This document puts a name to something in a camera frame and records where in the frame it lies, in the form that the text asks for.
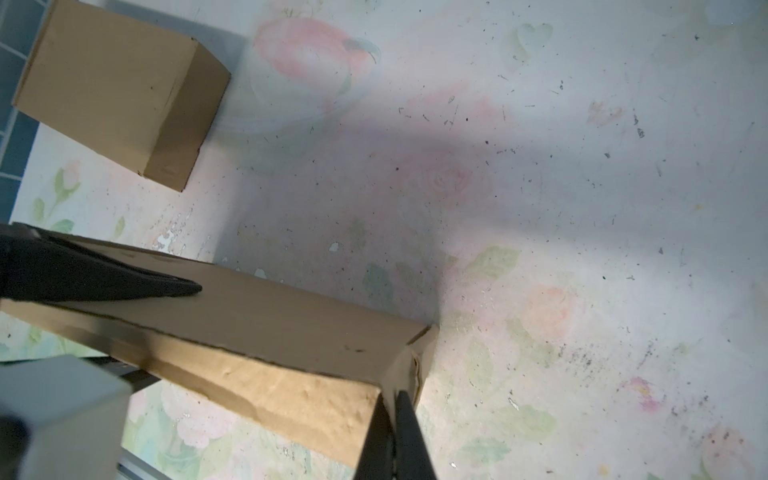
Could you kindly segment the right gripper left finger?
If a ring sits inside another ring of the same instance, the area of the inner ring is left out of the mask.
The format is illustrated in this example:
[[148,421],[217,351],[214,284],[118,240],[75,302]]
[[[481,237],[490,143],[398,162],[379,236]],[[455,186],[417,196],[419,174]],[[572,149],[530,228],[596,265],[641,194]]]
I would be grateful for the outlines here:
[[383,396],[377,402],[365,438],[354,480],[394,478],[394,433]]

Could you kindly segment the brown cardboard box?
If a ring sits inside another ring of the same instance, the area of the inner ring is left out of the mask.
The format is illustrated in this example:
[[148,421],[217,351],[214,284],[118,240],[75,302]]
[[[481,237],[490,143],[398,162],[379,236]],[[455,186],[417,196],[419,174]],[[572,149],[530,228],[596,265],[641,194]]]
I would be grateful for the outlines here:
[[127,170],[181,192],[230,82],[197,39],[54,1],[13,104]]

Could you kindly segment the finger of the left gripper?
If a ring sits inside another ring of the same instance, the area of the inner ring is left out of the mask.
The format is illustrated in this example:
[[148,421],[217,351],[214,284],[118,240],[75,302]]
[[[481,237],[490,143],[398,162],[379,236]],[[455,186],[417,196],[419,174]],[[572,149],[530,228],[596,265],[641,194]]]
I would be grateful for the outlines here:
[[130,266],[59,237],[14,223],[1,226],[1,297],[16,301],[119,301],[193,296],[202,286]]

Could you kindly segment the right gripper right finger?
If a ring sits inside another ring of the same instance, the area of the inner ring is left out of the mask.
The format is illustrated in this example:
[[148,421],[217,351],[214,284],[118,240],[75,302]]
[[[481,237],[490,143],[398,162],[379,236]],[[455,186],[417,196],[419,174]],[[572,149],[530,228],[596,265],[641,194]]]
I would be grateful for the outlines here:
[[400,391],[395,400],[394,478],[436,480],[410,396]]

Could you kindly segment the cardboard stack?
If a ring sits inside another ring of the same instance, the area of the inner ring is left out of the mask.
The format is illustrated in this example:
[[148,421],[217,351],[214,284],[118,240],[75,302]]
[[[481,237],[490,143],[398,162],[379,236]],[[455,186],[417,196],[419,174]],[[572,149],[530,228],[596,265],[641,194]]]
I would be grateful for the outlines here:
[[130,266],[192,280],[193,296],[29,302],[2,310],[130,364],[356,470],[382,395],[414,411],[438,330],[222,266],[56,233]]

